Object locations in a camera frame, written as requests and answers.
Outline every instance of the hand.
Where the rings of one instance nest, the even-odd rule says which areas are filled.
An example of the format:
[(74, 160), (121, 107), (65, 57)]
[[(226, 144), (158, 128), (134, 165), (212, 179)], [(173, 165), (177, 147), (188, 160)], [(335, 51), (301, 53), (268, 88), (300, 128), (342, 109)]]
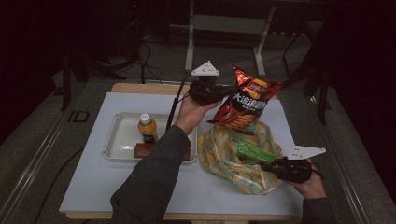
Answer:
[(219, 104), (221, 104), (221, 101), (211, 105), (198, 105), (190, 96), (187, 96), (181, 103), (175, 125), (181, 128), (186, 135), (189, 135), (201, 122), (205, 113)]
[[(317, 170), (315, 165), (312, 165), (312, 169)], [(312, 173), (311, 178), (303, 184), (296, 184), (291, 182), (287, 182), (287, 183), (293, 185), (294, 188), (297, 191), (299, 191), (306, 199), (317, 199), (317, 198), (327, 197), (321, 177), (315, 173)]]

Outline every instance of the chair leg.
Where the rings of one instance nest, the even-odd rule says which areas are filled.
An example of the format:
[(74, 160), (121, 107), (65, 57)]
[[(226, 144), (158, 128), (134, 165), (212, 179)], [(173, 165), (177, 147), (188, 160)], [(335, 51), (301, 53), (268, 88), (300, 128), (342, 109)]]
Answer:
[(288, 62), (287, 62), (287, 60), (286, 60), (286, 52), (290, 49), (291, 45), (294, 43), (294, 41), (297, 39), (298, 36), (299, 36), (299, 35), (296, 35), (296, 36), (290, 41), (290, 43), (288, 44), (288, 47), (285, 49), (285, 51), (283, 51), (283, 55), (282, 55), (282, 61), (283, 61), (283, 64), (285, 64), (285, 68), (286, 68), (286, 72), (288, 73), (288, 77), (290, 77), (290, 70), (289, 70), (289, 67), (288, 67)]

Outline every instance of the human arm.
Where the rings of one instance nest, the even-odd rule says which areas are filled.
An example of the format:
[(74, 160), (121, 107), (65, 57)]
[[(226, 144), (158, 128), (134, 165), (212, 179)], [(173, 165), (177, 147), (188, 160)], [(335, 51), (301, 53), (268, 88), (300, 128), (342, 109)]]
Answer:
[(311, 178), (303, 184), (288, 182), (299, 191), (303, 199), (302, 224), (333, 224), (336, 223), (332, 207), (327, 198), (326, 190), (320, 175), (312, 173)]
[(111, 197), (111, 223), (158, 223), (163, 220), (177, 182), (179, 166), (190, 148), (188, 134), (218, 104), (199, 106), (183, 100), (177, 121), (141, 160)]

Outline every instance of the gray carpet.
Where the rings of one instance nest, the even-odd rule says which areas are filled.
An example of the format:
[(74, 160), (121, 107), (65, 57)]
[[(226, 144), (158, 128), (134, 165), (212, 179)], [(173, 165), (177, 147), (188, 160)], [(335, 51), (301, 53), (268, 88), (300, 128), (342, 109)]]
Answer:
[[(186, 33), (181, 32), (175, 30), (175, 35), (169, 42), (147, 33), (145, 45), (140, 50), (144, 60), (149, 56), (145, 70), (147, 82), (181, 81), (185, 74), (187, 52)], [(233, 63), (257, 76), (251, 48), (256, 42), (257, 36), (254, 35), (198, 33), (193, 67), (210, 60), (220, 70), (221, 84), (234, 84)], [(290, 38), (283, 35), (268, 36), (262, 53), (267, 76), (262, 79), (288, 79), (281, 55), (289, 42)], [(309, 46), (309, 41), (303, 36), (296, 41), (288, 54), (291, 69), (298, 66)], [(112, 58), (114, 63), (119, 60), (121, 59), (117, 57)], [(62, 97), (49, 96), (1, 146), (0, 202), (4, 205), (23, 170), (37, 150), (42, 148), (42, 143), (50, 142), (41, 169), (34, 176), (30, 188), (20, 197), (21, 201), (16, 203), (15, 214), (9, 214), (8, 223), (35, 223), (37, 218), (37, 223), (83, 222), (67, 218), (59, 212), (59, 207), (106, 92), (111, 90), (114, 83), (119, 82), (95, 71), (91, 72), (92, 77), (88, 83), (74, 80), (73, 91), (76, 95), (68, 110), (60, 111)], [(140, 72), (139, 64), (118, 71), (121, 76), (128, 77), (125, 82), (133, 83), (140, 82)], [(57, 74), (54, 78), (60, 85), (59, 78), (62, 78), (62, 74)], [(320, 163), (326, 176), (326, 190), (338, 222), (393, 223), (396, 220), (395, 205), (338, 102), (335, 90), (330, 89), (328, 104), (331, 110), (326, 111), (328, 125), (323, 126), (315, 114), (316, 104), (301, 92), (303, 85), (304, 80), (295, 83), (281, 91), (278, 97), (284, 106), (295, 143), (329, 149), (328, 153), (317, 156), (315, 160)], [(69, 121), (72, 111), (89, 112), (90, 116), (87, 122)], [(47, 134), (54, 124), (59, 124), (60, 131), (50, 141)], [(108, 223), (108, 220), (91, 220), (88, 223)]]

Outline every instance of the chip bag label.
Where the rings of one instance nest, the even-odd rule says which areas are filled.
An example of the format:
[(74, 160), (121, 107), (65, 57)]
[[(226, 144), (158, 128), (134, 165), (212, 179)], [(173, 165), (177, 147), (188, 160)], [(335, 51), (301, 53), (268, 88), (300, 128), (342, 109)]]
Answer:
[(237, 91), (220, 107), (209, 123), (225, 125), (240, 133), (254, 134), (256, 123), (268, 101), (281, 89), (282, 84), (263, 81), (249, 76), (233, 65)]

